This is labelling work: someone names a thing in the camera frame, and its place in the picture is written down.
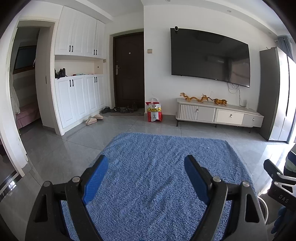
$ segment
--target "door handle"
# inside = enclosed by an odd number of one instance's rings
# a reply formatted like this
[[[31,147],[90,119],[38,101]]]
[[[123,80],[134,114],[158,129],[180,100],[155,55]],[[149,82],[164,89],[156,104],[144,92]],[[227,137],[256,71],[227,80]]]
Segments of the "door handle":
[[[118,75],[118,69],[120,69],[120,68],[118,67],[118,65],[115,65],[115,74],[116,74],[116,75]]]

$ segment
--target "bed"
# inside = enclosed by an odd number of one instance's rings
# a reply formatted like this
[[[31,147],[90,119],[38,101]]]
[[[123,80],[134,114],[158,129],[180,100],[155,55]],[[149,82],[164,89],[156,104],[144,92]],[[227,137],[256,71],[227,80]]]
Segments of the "bed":
[[[34,102],[20,107],[20,113],[16,115],[17,128],[20,129],[40,118],[38,103]]]

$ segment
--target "screw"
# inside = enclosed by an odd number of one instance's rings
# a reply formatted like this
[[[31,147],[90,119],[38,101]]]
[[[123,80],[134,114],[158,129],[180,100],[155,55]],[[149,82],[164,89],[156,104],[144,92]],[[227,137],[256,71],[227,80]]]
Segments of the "screw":
[[[245,187],[245,188],[248,188],[250,186],[250,184],[247,182],[247,181],[243,181],[242,182],[242,185]]]
[[[219,183],[219,182],[221,182],[221,178],[218,177],[218,176],[214,176],[213,181],[216,182],[216,183]]]
[[[80,177],[73,177],[72,182],[78,183],[80,181]]]
[[[46,188],[49,187],[49,185],[50,185],[50,181],[46,181],[45,183],[43,183],[43,186]]]

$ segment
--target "curtain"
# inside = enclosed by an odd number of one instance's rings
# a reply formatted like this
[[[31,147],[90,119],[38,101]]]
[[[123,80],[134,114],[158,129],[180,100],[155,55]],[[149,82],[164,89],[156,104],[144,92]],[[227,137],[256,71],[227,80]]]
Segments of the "curtain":
[[[10,72],[9,74],[9,89],[10,89],[10,98],[11,98],[11,106],[14,114],[20,113],[20,103],[18,101],[17,93],[13,87],[13,74]]]
[[[288,55],[293,60],[290,40],[286,35],[278,36],[278,45],[279,48],[283,50],[286,53],[286,55]]]

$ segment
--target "blue blanket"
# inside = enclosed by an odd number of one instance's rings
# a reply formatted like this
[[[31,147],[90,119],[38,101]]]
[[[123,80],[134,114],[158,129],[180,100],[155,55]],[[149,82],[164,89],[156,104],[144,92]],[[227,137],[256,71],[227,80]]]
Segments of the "blue blanket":
[[[212,176],[252,184],[243,163],[224,140],[143,133],[116,136],[101,152],[109,169],[87,210],[104,241],[187,241],[206,205],[201,202],[184,169],[192,154]],[[227,201],[215,240],[223,236],[231,202]],[[65,221],[74,240],[67,202]]]

